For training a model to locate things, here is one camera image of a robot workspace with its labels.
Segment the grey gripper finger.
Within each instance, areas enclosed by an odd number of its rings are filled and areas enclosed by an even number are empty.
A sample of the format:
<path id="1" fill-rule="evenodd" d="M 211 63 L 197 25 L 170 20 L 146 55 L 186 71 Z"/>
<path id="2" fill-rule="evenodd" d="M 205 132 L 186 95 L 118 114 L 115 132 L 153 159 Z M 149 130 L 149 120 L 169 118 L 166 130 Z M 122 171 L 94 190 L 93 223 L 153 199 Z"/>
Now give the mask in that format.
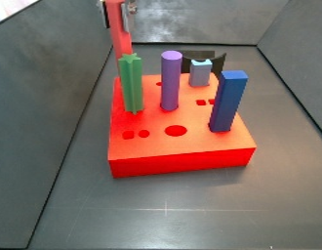
<path id="1" fill-rule="evenodd" d="M 133 30 L 133 16 L 137 12 L 135 0 L 123 0 L 121 4 L 123 30 L 130 32 Z"/>
<path id="2" fill-rule="evenodd" d="M 98 8 L 102 22 L 103 22 L 103 27 L 109 28 L 109 21 L 107 21 L 107 13 L 106 13 L 106 5 L 105 5 L 105 0 L 95 0 L 95 6 Z"/>

